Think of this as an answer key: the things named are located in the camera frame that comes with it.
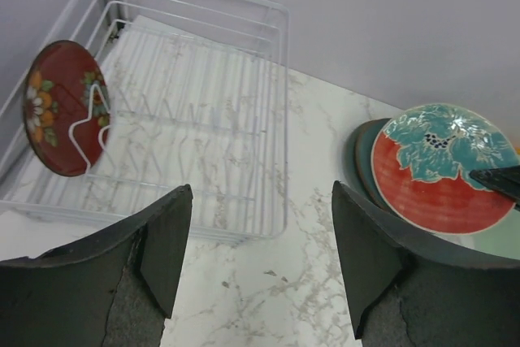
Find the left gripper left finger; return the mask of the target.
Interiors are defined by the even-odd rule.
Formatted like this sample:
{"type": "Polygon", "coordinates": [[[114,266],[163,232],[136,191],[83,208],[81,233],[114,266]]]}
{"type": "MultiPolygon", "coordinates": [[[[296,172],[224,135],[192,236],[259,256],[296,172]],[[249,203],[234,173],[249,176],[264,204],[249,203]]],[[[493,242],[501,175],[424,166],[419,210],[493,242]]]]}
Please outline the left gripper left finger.
{"type": "Polygon", "coordinates": [[[193,208],[189,185],[37,258],[1,264],[4,346],[158,346],[193,208]]]}

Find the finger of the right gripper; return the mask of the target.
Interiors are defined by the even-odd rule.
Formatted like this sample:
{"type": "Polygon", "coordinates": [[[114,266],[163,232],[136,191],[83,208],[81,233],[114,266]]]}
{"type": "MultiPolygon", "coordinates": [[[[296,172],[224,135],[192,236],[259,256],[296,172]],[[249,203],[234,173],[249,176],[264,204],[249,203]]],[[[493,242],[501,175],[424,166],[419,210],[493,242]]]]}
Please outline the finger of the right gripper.
{"type": "Polygon", "coordinates": [[[470,172],[470,178],[487,189],[501,193],[519,203],[520,166],[479,169],[470,172]]]}

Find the blue floral plate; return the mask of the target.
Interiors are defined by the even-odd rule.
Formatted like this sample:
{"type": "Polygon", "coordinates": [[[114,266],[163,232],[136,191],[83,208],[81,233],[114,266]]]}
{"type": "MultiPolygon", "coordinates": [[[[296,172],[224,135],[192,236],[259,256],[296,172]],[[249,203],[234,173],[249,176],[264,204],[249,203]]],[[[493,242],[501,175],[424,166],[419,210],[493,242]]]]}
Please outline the blue floral plate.
{"type": "Polygon", "coordinates": [[[389,118],[374,119],[365,122],[357,129],[354,143],[354,162],[356,164],[357,175],[368,198],[381,210],[395,215],[395,212],[389,207],[379,193],[373,177],[371,165],[371,151],[375,138],[389,120],[389,118]]]}

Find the pink rimmed teal plate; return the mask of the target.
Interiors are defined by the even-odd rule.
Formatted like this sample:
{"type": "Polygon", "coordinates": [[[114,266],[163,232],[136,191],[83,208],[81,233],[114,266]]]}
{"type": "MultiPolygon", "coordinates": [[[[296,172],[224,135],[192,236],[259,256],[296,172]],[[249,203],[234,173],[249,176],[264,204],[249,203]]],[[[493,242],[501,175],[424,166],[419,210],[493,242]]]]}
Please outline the pink rimmed teal plate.
{"type": "Polygon", "coordinates": [[[470,173],[514,167],[519,156],[506,135],[464,107],[430,103],[403,111],[379,131],[370,164],[388,207],[428,232],[466,235],[497,225],[514,200],[470,173]]]}

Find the dark red patterned plate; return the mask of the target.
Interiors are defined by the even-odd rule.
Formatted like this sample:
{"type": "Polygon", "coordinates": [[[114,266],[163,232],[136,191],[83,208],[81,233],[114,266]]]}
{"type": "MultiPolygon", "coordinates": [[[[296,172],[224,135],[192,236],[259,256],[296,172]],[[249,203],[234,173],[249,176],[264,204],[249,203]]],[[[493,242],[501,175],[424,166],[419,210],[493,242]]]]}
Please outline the dark red patterned plate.
{"type": "Polygon", "coordinates": [[[101,157],[111,99],[101,68],[81,44],[44,47],[25,78],[22,107],[28,142],[52,172],[80,176],[101,157]]]}

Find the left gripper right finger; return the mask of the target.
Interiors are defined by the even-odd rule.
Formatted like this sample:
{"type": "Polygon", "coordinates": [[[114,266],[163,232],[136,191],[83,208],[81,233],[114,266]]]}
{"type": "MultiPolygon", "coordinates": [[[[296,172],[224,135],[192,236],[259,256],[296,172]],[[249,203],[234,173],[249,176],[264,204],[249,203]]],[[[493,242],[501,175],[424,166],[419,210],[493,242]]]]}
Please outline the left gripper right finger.
{"type": "Polygon", "coordinates": [[[331,211],[354,336],[365,346],[516,346],[519,263],[456,245],[335,182],[331,211]]]}

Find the grey plate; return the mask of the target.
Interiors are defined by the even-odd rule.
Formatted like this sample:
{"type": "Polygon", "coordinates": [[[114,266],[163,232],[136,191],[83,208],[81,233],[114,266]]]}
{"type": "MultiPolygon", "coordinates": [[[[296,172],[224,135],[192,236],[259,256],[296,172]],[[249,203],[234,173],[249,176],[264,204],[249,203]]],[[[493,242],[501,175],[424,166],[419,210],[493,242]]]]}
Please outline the grey plate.
{"type": "Polygon", "coordinates": [[[366,185],[373,180],[371,171],[371,147],[364,147],[358,138],[364,134],[371,124],[370,121],[356,127],[344,143],[342,152],[342,170],[347,184],[364,198],[370,193],[366,185]]]}

